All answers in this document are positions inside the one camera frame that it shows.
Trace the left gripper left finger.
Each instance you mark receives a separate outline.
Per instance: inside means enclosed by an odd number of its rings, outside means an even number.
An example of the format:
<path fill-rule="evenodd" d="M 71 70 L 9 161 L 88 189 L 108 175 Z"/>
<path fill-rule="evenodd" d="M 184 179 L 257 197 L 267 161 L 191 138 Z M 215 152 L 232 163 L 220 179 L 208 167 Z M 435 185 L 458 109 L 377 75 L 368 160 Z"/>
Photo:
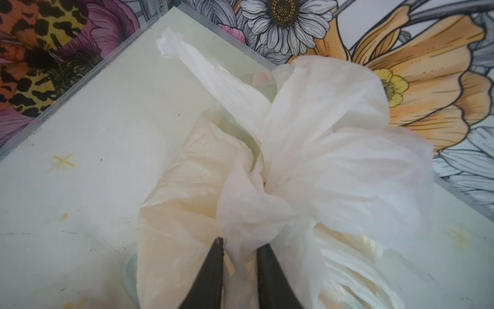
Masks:
<path fill-rule="evenodd" d="M 179 309 L 220 309 L 223 291 L 224 239 L 216 238 Z"/>

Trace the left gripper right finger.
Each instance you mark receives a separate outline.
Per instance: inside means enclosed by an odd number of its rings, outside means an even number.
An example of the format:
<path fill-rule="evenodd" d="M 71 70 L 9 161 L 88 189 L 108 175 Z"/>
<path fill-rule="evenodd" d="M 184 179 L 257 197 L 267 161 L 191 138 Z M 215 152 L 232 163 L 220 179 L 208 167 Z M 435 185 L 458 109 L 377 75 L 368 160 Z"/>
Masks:
<path fill-rule="evenodd" d="M 260 309 L 303 309 L 271 248 L 257 249 L 257 291 Z"/>

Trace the white plastic bag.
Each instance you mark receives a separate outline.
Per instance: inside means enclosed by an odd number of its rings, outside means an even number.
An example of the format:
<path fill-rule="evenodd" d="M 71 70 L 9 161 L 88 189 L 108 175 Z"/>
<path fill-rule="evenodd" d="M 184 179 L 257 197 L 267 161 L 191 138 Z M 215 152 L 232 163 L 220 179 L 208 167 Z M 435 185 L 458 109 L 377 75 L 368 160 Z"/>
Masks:
<path fill-rule="evenodd" d="M 260 306 L 264 245 L 303 308 L 404 308 L 375 260 L 424 238 L 433 148 L 391 126 L 377 74 L 303 56 L 274 69 L 270 100 L 177 32 L 156 44 L 217 106 L 198 118 L 140 209 L 140 307 L 178 308 L 221 238 L 221 308 Z"/>

